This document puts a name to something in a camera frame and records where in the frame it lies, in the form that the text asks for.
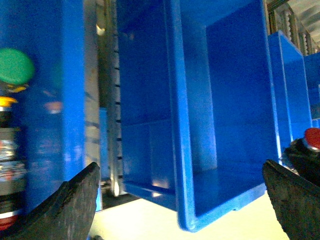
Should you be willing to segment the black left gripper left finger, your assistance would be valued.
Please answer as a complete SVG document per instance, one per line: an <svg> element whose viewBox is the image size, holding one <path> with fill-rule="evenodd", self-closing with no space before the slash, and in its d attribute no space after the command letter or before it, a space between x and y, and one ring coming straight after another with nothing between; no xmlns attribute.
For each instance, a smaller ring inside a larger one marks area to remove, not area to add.
<svg viewBox="0 0 320 240"><path fill-rule="evenodd" d="M85 240L96 212L100 168L92 162L9 228L11 240Z"/></svg>

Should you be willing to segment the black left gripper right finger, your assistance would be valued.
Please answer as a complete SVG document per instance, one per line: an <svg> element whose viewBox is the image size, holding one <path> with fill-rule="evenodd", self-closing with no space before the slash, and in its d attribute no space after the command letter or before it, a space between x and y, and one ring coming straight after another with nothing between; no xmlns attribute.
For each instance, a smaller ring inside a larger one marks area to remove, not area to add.
<svg viewBox="0 0 320 240"><path fill-rule="evenodd" d="M262 166L276 219L291 240L320 238L320 187L268 159Z"/></svg>

